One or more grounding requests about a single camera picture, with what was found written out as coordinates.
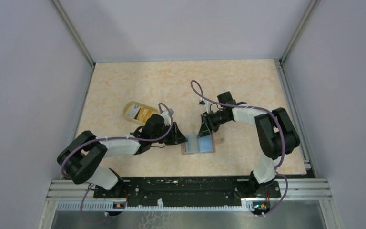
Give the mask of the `brown leather card holder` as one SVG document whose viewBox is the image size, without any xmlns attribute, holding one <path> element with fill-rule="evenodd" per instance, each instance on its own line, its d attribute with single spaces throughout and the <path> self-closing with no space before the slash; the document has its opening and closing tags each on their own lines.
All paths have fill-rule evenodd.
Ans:
<svg viewBox="0 0 366 229">
<path fill-rule="evenodd" d="M 212 134 L 204 137 L 198 137 L 195 134 L 189 134 L 185 136 L 187 142 L 182 143 L 182 155 L 198 155 L 215 153 L 216 145 L 222 144 L 224 138 L 217 134 Z"/>
</svg>

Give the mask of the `beige oval card tray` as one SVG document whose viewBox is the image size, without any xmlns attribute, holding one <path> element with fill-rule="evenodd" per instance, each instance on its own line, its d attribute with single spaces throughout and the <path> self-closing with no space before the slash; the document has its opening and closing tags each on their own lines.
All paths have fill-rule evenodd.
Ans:
<svg viewBox="0 0 366 229">
<path fill-rule="evenodd" d="M 122 111 L 122 115 L 125 119 L 140 125 L 144 125 L 152 115 L 159 114 L 157 108 L 137 101 L 128 102 Z"/>
</svg>

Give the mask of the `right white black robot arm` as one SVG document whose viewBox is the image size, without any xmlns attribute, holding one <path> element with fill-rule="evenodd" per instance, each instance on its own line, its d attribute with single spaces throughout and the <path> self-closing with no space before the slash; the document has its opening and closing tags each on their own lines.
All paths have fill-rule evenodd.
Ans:
<svg viewBox="0 0 366 229">
<path fill-rule="evenodd" d="M 245 102 L 236 102 L 230 92 L 218 95 L 218 111 L 211 110 L 211 100 L 201 98 L 199 105 L 206 111 L 201 114 L 198 137 L 211 135 L 220 125 L 230 121 L 254 126 L 263 152 L 258 166 L 249 177 L 249 190 L 252 195 L 261 197 L 275 178 L 275 172 L 284 161 L 285 155 L 300 145 L 299 135 L 284 108 L 269 111 Z"/>
</svg>

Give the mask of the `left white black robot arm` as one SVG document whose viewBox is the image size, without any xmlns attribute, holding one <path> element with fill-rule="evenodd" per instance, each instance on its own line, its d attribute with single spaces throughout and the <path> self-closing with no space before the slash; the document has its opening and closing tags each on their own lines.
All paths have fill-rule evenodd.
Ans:
<svg viewBox="0 0 366 229">
<path fill-rule="evenodd" d="M 123 137 L 97 138 L 91 131 L 82 132 L 57 157 L 57 163 L 74 184 L 90 183 L 105 189 L 111 197 L 124 191 L 124 181 L 110 168 L 100 165 L 107 157 L 140 155 L 153 143 L 173 146 L 188 139 L 169 115 L 152 115 L 143 126 Z"/>
</svg>

